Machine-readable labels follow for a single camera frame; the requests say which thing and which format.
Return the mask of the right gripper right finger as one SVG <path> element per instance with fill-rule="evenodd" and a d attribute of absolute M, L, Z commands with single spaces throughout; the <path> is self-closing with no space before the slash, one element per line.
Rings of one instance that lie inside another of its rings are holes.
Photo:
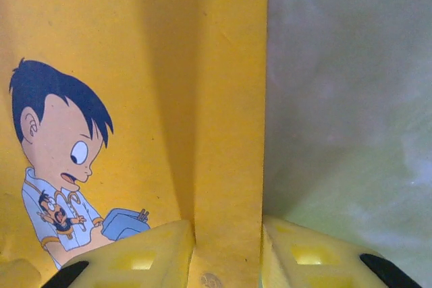
<path fill-rule="evenodd" d="M 263 217 L 262 288 L 422 288 L 378 252 Z"/>

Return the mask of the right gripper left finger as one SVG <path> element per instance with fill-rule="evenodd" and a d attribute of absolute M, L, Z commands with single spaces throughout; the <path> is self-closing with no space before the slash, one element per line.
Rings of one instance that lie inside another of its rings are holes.
<path fill-rule="evenodd" d="M 180 220 L 68 261 L 41 288 L 187 288 L 194 235 Z"/>

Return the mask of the yellow book with cartoon boy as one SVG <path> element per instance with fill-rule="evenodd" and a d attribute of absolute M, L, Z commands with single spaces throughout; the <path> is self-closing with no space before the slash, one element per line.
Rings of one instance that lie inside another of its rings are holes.
<path fill-rule="evenodd" d="M 260 288 L 267 0 L 0 0 L 0 288 L 186 220 Z"/>

